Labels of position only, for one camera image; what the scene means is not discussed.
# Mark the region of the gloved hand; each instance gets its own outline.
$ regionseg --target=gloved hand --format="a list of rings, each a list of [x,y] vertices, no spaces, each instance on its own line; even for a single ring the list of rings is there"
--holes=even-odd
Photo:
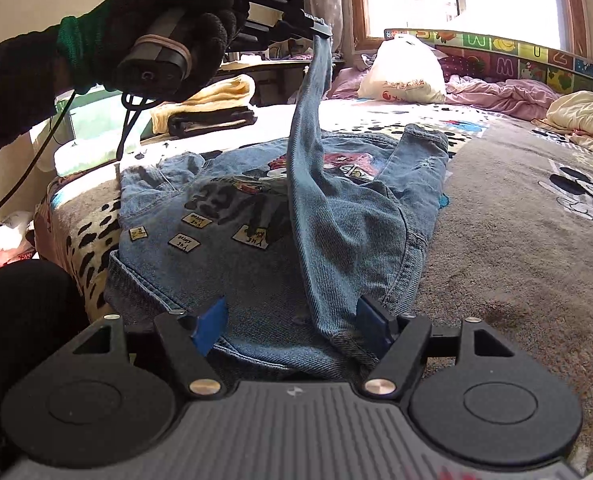
[[[233,5],[233,0],[105,0],[80,18],[61,21],[57,49],[68,60],[77,93],[88,92],[96,83],[114,89],[114,71],[134,41],[165,10],[188,9],[196,16],[196,26],[181,43],[198,59],[177,92],[176,99],[183,101],[208,85],[243,27],[247,9],[235,11]]]

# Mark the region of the denim fabric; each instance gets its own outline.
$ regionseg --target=denim fabric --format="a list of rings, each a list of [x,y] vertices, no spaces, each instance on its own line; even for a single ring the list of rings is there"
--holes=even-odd
[[[374,364],[354,326],[356,300],[411,308],[447,141],[414,125],[400,142],[322,136],[330,70],[329,43],[317,40],[289,141],[209,160],[166,142],[124,158],[123,232],[105,297],[127,322],[201,312],[225,296],[229,323],[215,348],[239,361],[332,379]],[[139,227],[147,237],[132,240]]]

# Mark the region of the black sleeve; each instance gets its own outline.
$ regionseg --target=black sleeve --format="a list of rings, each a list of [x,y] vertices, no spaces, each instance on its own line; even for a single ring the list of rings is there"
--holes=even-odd
[[[54,114],[58,25],[0,44],[0,149]]]

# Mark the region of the dark trousers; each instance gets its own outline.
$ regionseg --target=dark trousers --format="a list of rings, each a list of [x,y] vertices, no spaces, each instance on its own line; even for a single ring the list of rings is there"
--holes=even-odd
[[[0,269],[0,406],[6,391],[88,325],[59,266],[28,260]]]

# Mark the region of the metal pin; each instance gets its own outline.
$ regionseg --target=metal pin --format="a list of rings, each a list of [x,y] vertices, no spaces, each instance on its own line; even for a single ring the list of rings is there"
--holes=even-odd
[[[396,384],[389,379],[370,379],[363,385],[363,389],[372,395],[390,395],[396,391]]]
[[[190,392],[196,395],[214,395],[221,390],[221,383],[213,379],[197,379],[190,383]]]

